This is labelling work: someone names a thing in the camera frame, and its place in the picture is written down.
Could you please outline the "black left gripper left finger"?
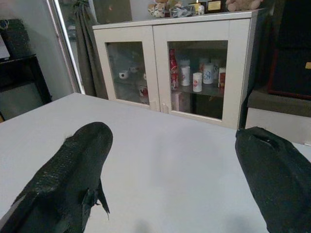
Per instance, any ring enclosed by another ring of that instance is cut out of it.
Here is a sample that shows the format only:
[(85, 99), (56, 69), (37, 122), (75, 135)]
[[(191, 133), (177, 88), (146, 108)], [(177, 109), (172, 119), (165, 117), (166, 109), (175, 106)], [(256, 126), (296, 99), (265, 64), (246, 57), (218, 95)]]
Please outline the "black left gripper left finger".
[(1, 232), (82, 233), (93, 206), (109, 213), (101, 174), (112, 144), (112, 131), (103, 122), (66, 138), (2, 217)]

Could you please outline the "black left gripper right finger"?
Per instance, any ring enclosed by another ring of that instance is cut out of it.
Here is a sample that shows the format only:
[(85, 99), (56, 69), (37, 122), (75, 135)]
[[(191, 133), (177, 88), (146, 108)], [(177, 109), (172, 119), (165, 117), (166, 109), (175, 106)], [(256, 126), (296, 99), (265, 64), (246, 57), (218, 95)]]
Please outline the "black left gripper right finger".
[(311, 163), (288, 140), (260, 127), (239, 129), (235, 150), (270, 233), (311, 231)]

